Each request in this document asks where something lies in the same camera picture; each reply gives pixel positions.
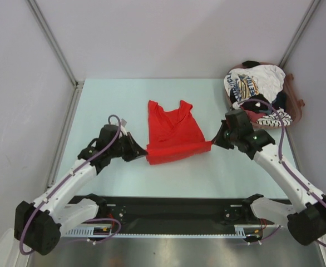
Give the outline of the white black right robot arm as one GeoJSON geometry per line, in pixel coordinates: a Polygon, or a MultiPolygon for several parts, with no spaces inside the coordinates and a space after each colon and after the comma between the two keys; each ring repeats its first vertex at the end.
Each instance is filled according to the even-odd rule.
{"type": "Polygon", "coordinates": [[[247,206],[241,210],[246,222],[276,223],[304,246],[326,234],[326,195],[292,167],[265,130],[253,129],[245,111],[226,113],[213,144],[227,150],[237,147],[271,176],[290,201],[287,205],[255,194],[245,199],[247,206]]]}

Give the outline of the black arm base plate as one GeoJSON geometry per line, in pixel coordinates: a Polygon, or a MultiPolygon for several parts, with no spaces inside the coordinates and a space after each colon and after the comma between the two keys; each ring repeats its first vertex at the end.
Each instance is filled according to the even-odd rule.
{"type": "Polygon", "coordinates": [[[269,230],[275,225],[258,219],[244,199],[183,197],[85,196],[121,223],[121,236],[212,236],[234,234],[236,226],[269,230]]]}

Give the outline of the red tank top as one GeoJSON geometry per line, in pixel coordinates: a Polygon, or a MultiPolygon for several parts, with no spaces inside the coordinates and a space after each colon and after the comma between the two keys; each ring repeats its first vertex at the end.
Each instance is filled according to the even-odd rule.
{"type": "Polygon", "coordinates": [[[165,111],[158,102],[148,102],[149,143],[146,159],[150,165],[166,164],[211,151],[212,142],[194,119],[193,105],[183,100],[179,108],[165,111]]]}

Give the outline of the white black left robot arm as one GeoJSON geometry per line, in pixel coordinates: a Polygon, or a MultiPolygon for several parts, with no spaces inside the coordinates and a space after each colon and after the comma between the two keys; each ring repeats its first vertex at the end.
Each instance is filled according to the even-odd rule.
{"type": "Polygon", "coordinates": [[[123,126],[106,124],[77,156],[70,170],[51,188],[32,202],[22,201],[15,211],[14,238],[19,241],[23,255],[28,246],[31,251],[47,255],[68,231],[85,222],[113,222],[107,202],[95,194],[80,202],[69,202],[84,185],[93,180],[112,159],[125,162],[146,156],[148,153],[123,126]]]}

